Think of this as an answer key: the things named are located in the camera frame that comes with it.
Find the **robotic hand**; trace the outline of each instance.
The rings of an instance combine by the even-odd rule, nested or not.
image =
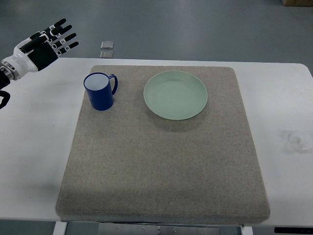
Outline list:
[[[0,63],[0,90],[10,84],[10,80],[18,80],[28,72],[37,72],[49,66],[52,62],[65,52],[78,45],[74,42],[66,47],[59,48],[76,36],[72,33],[69,36],[56,41],[69,31],[72,26],[64,28],[62,24],[66,19],[62,19],[42,32],[36,32],[29,38],[17,44],[13,55],[3,59]],[[10,99],[10,94],[0,91],[3,97],[0,109],[3,108]]]

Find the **green plate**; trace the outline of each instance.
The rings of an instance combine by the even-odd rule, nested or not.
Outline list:
[[[165,71],[153,76],[143,91],[149,109],[162,118],[184,120],[205,107],[207,91],[194,75],[183,71]]]

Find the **table surface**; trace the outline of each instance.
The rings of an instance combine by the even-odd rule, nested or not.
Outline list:
[[[0,218],[60,220],[55,213],[94,65],[226,66],[235,70],[271,215],[261,225],[313,224],[313,78],[301,64],[60,58],[6,88],[0,111]]]

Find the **gray floor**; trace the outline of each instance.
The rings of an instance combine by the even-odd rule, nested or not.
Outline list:
[[[80,43],[64,57],[99,58],[101,42],[114,41],[113,58],[301,63],[313,73],[313,7],[280,0],[0,0],[0,59],[62,18]],[[53,226],[0,220],[0,234],[52,234]],[[95,229],[71,223],[67,235],[83,227]]]

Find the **gray felt mat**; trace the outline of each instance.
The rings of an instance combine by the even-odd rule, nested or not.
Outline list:
[[[155,74],[183,70],[208,90],[195,117],[146,106]],[[56,212],[64,221],[259,223],[269,206],[237,78],[226,67],[95,66],[119,81],[107,111],[84,96]]]

